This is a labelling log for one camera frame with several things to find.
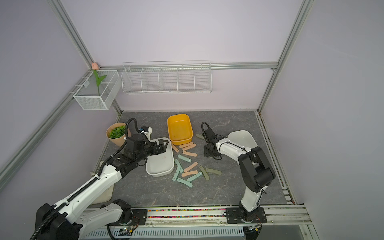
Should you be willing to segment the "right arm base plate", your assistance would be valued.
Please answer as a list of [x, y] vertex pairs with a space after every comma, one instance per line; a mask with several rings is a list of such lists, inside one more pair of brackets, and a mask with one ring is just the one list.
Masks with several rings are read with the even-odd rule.
[[226, 208], [224, 217], [228, 224], [265, 224], [267, 217], [264, 208], [259, 206], [252, 212], [247, 212], [244, 208]]

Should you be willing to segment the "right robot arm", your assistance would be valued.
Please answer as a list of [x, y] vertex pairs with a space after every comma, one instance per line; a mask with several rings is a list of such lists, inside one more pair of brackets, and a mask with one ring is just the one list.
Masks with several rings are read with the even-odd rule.
[[246, 185], [239, 207], [226, 210], [228, 222], [266, 223], [265, 210], [260, 206], [260, 200], [276, 178], [276, 173], [263, 149], [257, 145], [251, 133], [245, 130], [222, 136], [214, 133], [206, 122], [202, 122], [201, 129], [206, 141], [205, 157], [221, 160], [225, 155], [234, 160], [240, 167]]

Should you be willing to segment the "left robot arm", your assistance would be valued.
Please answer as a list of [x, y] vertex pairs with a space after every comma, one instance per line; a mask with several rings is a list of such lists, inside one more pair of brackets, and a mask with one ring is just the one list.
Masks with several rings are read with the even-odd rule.
[[84, 185], [54, 205], [44, 204], [36, 214], [32, 240], [78, 240], [88, 233], [112, 223], [122, 225], [140, 224], [140, 218], [123, 200], [116, 200], [91, 214], [84, 210], [109, 187], [123, 179], [128, 173], [146, 163], [150, 156], [164, 154], [169, 140], [151, 141], [151, 128], [136, 129], [123, 145], [99, 168], [99, 171]]

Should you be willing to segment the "pink knife top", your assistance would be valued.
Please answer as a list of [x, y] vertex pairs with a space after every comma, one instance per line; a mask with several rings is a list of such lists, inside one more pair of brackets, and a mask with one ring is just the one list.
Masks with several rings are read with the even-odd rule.
[[190, 145], [193, 145], [194, 143], [193, 142], [190, 142], [190, 143], [187, 143], [187, 144], [183, 144], [183, 145], [179, 145], [179, 148], [185, 148], [185, 147], [188, 147]]

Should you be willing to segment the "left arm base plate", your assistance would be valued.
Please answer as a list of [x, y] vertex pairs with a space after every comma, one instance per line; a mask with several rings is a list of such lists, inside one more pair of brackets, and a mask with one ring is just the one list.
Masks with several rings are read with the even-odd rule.
[[144, 226], [146, 224], [148, 209], [132, 209], [123, 212], [120, 219], [110, 223], [111, 226]]

